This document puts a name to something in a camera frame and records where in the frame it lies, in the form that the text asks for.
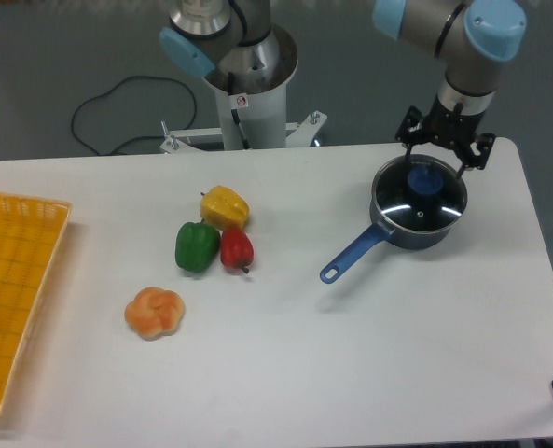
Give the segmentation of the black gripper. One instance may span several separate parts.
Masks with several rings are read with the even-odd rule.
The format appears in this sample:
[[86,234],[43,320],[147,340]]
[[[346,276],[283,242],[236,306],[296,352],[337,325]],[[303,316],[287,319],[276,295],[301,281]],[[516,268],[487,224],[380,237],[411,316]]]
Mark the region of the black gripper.
[[401,120],[395,140],[405,149],[404,163],[410,163],[412,149],[427,142],[446,149],[456,148],[461,166],[456,175],[486,168],[496,135],[477,135],[477,126],[484,115],[485,98],[469,95],[437,95],[426,119],[411,106]]

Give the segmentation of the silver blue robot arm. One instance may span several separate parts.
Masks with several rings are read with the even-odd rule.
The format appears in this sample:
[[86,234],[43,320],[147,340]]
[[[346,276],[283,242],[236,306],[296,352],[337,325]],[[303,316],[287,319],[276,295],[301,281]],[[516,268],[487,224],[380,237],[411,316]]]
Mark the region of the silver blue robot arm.
[[[372,21],[446,63],[429,112],[411,108],[396,140],[452,151],[463,170],[487,165],[495,137],[480,133],[506,63],[518,54],[527,19],[513,1],[379,1]],[[214,91],[225,149],[306,147],[325,123],[313,112],[286,121],[286,87],[297,45],[267,1],[178,1],[159,33],[166,56]]]

